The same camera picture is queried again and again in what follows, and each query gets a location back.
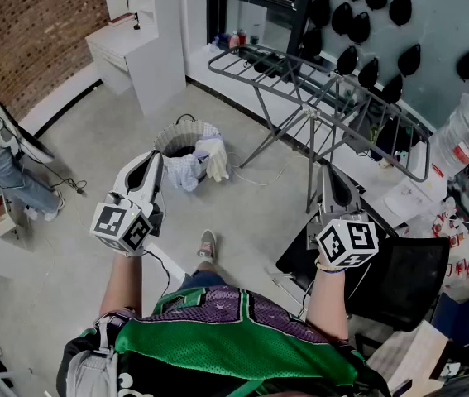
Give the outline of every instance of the concrete floor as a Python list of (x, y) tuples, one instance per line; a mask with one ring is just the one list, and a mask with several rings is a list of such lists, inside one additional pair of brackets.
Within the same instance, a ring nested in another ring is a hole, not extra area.
[[(22, 396), (57, 396), (55, 374), (64, 345), (88, 328), (98, 315), (112, 264), (112, 252), (86, 231), (97, 202), (111, 189), (117, 172), (133, 157), (152, 148), (157, 134), (183, 113), (211, 122), (223, 134), (227, 150), (249, 155), (267, 130), (227, 104), (189, 86), (160, 111), (145, 117), (133, 90), (121, 96), (99, 87), (71, 108), (43, 136), (61, 159), (56, 169), (85, 179), (87, 197), (61, 185), (67, 204), (52, 223), (31, 222), (26, 246), (48, 264), (48, 273), (30, 284), (0, 277), (0, 346), (10, 370), (30, 367), (34, 374), (18, 380)], [(236, 156), (230, 155), (234, 163)], [(215, 183), (206, 179), (192, 194), (166, 178), (162, 191), (167, 216), (159, 238), (151, 238), (186, 272), (203, 230), (219, 236), (219, 265), (236, 285), (273, 299), (289, 311), (299, 306), (270, 280), (266, 270), (308, 221), (304, 213), (308, 161), (288, 146), (275, 143), (238, 172), (261, 187), (232, 175)], [(152, 310), (166, 285), (157, 261), (145, 258), (144, 313)], [(172, 278), (170, 289), (178, 286)]]

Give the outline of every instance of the brick wall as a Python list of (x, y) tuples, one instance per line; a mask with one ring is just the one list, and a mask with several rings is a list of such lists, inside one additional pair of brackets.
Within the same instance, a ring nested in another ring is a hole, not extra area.
[(92, 59), (105, 0), (0, 0), (0, 101), (19, 121)]

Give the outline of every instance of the jeans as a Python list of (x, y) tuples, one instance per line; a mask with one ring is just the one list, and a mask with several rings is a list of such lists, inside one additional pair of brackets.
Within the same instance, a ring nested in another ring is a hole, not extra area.
[(214, 287), (216, 285), (228, 285), (225, 280), (209, 270), (196, 270), (192, 276), (186, 274), (183, 284), (178, 291), (188, 288), (205, 288)]
[(38, 212), (54, 213), (60, 199), (30, 171), (22, 170), (10, 149), (0, 147), (0, 187)]

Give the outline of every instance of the wrist strap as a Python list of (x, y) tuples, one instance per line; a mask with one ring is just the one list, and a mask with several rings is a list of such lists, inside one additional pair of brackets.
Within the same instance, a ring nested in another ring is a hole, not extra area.
[(338, 274), (339, 272), (343, 272), (347, 269), (347, 268), (341, 268), (341, 267), (332, 268), (331, 266), (326, 266), (320, 262), (319, 257), (315, 259), (315, 265), (317, 266), (317, 269), (327, 274)]

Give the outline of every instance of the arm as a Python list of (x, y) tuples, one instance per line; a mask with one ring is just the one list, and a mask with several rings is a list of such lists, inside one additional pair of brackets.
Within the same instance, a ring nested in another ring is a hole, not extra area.
[(344, 280), (344, 272), (329, 274), (317, 269), (309, 300), (307, 324), (315, 327), (330, 340), (348, 339)]
[(111, 277), (103, 296), (100, 316), (125, 307), (142, 315), (142, 258), (117, 253), (112, 261)]

